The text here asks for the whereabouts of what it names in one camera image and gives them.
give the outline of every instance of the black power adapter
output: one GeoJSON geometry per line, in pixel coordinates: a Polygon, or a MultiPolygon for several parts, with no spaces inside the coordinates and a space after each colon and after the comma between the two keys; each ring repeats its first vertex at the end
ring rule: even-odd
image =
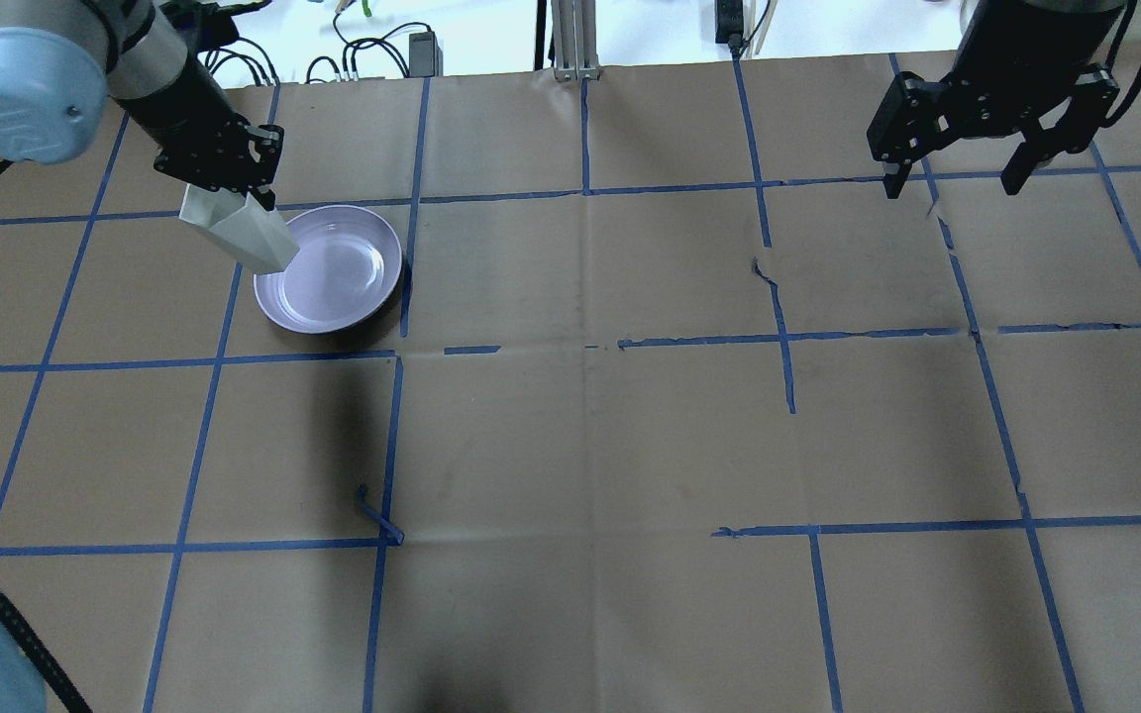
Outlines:
{"type": "Polygon", "coordinates": [[[408,76],[443,76],[443,47],[434,32],[408,35],[408,76]]]}
{"type": "Polygon", "coordinates": [[[742,52],[742,0],[717,0],[717,44],[728,44],[730,52],[742,52]]]}

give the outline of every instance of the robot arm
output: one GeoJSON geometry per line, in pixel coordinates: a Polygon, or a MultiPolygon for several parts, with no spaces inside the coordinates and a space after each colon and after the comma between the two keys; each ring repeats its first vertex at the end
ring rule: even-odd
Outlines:
{"type": "Polygon", "coordinates": [[[874,114],[866,139],[883,162],[888,197],[900,195],[915,162],[957,139],[1023,135],[1002,171],[1009,195],[1063,151],[1085,151],[1095,131],[1122,113],[1109,119],[1122,88],[1108,64],[1092,63],[1092,56],[1126,6],[1126,0],[980,0],[948,75],[924,81],[898,73],[874,114]],[[1059,122],[1043,128],[1041,119],[1065,102],[1059,122]]]}
{"type": "MultiPolygon", "coordinates": [[[[98,130],[105,96],[157,141],[155,170],[212,192],[213,203],[251,197],[273,211],[284,130],[236,113],[153,0],[0,0],[1,157],[79,156],[98,130]]],[[[273,226],[273,242],[291,243],[280,218],[268,217],[259,220],[273,226]]],[[[251,258],[226,238],[216,243],[251,258]]],[[[272,266],[258,272],[284,269],[293,250],[280,244],[272,253],[272,266]]]]}

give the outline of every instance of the metal post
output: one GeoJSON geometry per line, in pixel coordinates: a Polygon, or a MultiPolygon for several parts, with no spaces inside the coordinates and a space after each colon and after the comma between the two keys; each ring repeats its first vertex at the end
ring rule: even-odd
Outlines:
{"type": "Polygon", "coordinates": [[[597,0],[552,0],[553,76],[597,79],[597,0]]]}

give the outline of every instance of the white plastic object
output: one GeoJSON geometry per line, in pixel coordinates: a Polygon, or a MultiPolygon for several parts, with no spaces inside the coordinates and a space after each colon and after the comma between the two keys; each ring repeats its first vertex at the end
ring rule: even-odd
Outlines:
{"type": "Polygon", "coordinates": [[[0,27],[0,156],[59,163],[95,140],[108,82],[84,49],[51,32],[0,27]]]}
{"type": "Polygon", "coordinates": [[[298,241],[281,212],[267,211],[252,195],[187,184],[178,220],[258,275],[284,270],[298,254],[298,241]]]}
{"type": "Polygon", "coordinates": [[[289,269],[253,278],[264,315],[296,333],[367,319],[394,293],[403,246],[389,222],[357,206],[323,206],[289,221],[300,248],[289,269]]]}

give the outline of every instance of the plate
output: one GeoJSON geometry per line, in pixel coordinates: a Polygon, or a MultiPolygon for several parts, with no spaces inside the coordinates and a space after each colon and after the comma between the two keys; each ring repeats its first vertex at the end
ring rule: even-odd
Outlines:
{"type": "Polygon", "coordinates": [[[390,222],[358,206],[314,208],[286,222],[298,256],[282,273],[253,276],[264,315],[296,333],[323,334],[371,317],[403,272],[390,222]]]}

